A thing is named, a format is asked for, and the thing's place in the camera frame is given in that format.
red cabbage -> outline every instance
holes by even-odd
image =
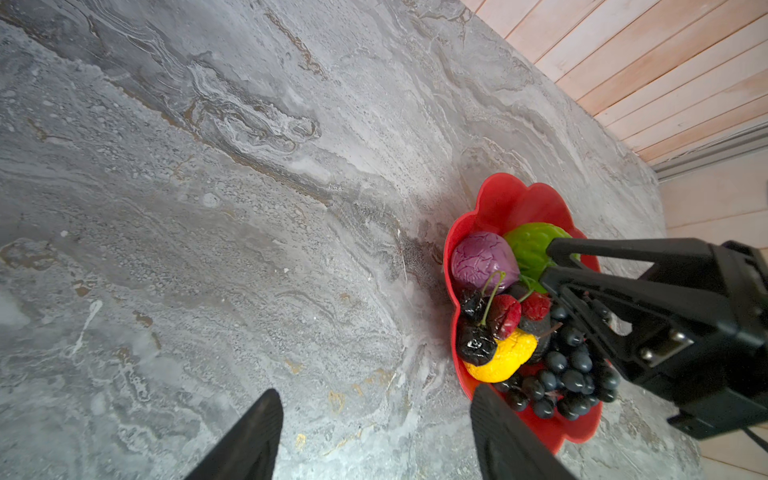
[[[520,277],[520,269],[512,248],[504,238],[491,232],[475,232],[466,237],[453,250],[451,256],[451,274],[453,278],[467,288],[480,290],[494,272],[506,272],[498,291],[512,285]],[[485,289],[488,296],[498,283],[500,275]]]

lemon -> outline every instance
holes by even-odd
[[[538,340],[530,333],[515,329],[506,340],[496,340],[496,345],[496,353],[485,365],[474,366],[464,362],[469,375],[485,383],[503,382],[531,358]]]

raspberry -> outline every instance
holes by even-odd
[[[547,316],[551,305],[552,301],[548,296],[533,292],[527,299],[523,300],[522,313],[529,319],[538,322]]]

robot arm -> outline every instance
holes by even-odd
[[[768,421],[768,268],[736,242],[555,239],[539,280],[628,381],[673,402],[668,422],[705,439]],[[574,254],[653,262],[638,279],[597,273]],[[603,305],[632,325],[607,324]]]

red bowl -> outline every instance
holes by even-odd
[[[480,382],[469,375],[464,363],[456,354],[456,325],[458,315],[461,312],[456,293],[461,290],[461,287],[454,284],[451,278],[451,254],[458,243],[470,233],[486,231],[504,235],[523,223],[530,222],[552,223],[574,238],[586,238],[578,228],[574,227],[568,206],[565,205],[562,197],[554,188],[545,184],[533,184],[526,187],[522,181],[510,174],[493,174],[485,179],[482,187],[480,187],[475,210],[462,215],[454,222],[453,227],[448,232],[448,237],[445,239],[443,253],[445,285],[448,287],[448,293],[455,308],[451,321],[453,365],[456,368],[458,382],[470,400]],[[600,271],[598,259],[592,255],[582,255],[581,262],[592,270]],[[537,365],[523,365],[521,372],[524,375],[532,374],[540,368],[541,366]],[[550,452],[557,453],[566,439],[573,443],[584,443],[591,439],[598,430],[602,412],[603,404],[601,402],[587,415],[579,417],[574,422],[569,422],[557,412],[551,419],[540,419],[534,415],[530,408],[518,413],[518,416],[547,446]]]

